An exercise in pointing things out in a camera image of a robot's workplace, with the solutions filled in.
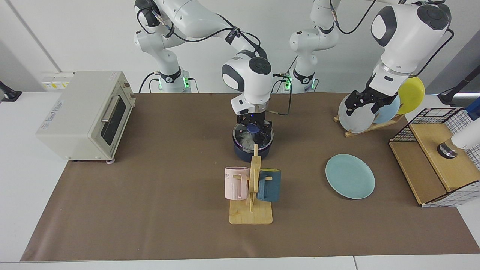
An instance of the dark teal mug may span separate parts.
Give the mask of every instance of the dark teal mug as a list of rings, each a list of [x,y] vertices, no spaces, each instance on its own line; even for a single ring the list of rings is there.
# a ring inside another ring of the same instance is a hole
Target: dark teal mug
[[[257,199],[266,202],[277,202],[280,199],[280,179],[282,171],[276,169],[260,169]]]

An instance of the dish rack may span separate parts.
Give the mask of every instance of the dish rack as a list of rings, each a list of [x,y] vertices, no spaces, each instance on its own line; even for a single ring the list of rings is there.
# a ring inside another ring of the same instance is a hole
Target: dish rack
[[[463,108],[424,109],[389,145],[423,208],[457,207],[480,197],[480,146],[451,160],[437,146],[470,124]]]

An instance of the light blue plate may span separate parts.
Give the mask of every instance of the light blue plate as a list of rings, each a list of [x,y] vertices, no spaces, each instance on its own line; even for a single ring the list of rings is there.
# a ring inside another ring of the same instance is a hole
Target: light blue plate
[[[386,123],[395,117],[400,108],[400,96],[397,96],[390,105],[381,107],[377,112],[377,117],[373,121],[374,124]]]
[[[336,155],[327,162],[327,180],[335,191],[350,199],[372,194],[375,177],[367,164],[352,155]]]

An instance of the oven door handle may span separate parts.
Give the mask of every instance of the oven door handle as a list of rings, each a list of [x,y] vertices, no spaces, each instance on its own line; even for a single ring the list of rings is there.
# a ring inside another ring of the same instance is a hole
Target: oven door handle
[[[102,123],[109,123],[112,120],[113,113],[115,112],[115,108],[120,100],[120,96],[112,97],[110,100],[110,104],[107,107],[107,110],[102,116]]]

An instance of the plate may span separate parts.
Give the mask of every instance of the plate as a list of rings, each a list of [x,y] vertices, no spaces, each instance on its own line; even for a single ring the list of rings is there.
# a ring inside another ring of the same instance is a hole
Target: plate
[[[350,199],[363,199],[372,194],[375,177],[367,164],[352,155],[332,157],[325,168],[328,183],[340,195]]]
[[[402,107],[398,114],[406,114],[415,110],[423,101],[425,86],[418,77],[408,78],[398,89]]]
[[[390,105],[381,107],[375,117],[374,124],[386,123],[395,117],[398,109],[400,108],[400,96],[397,96]]]
[[[347,106],[345,105],[346,96],[338,107],[338,119],[340,124],[347,131],[352,133],[362,133],[366,131],[373,123],[375,114],[372,112],[373,103],[366,104],[356,109],[351,116],[347,115]]]

